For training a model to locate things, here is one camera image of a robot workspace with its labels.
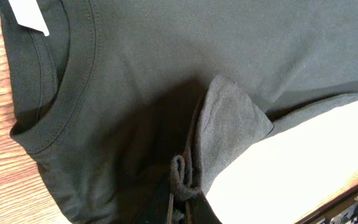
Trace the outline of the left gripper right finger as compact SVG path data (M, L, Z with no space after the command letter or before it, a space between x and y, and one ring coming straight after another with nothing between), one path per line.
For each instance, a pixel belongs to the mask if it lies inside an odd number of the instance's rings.
M185 224L221 224L204 193L185 202Z

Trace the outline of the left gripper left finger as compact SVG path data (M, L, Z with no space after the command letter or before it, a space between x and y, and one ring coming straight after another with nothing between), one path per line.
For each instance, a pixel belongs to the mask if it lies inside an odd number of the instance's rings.
M161 183L135 216L133 224L172 224L173 195L169 183Z

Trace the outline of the black t-shirt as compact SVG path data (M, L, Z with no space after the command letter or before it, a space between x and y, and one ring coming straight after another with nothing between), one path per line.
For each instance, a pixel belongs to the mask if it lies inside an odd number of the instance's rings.
M358 100L358 1L0 1L11 138L72 223L173 223L251 145Z

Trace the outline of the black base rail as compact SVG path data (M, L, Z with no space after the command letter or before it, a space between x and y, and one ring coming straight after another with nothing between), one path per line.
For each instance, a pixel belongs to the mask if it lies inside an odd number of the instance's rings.
M347 223L358 223L358 184L296 222L296 224Z

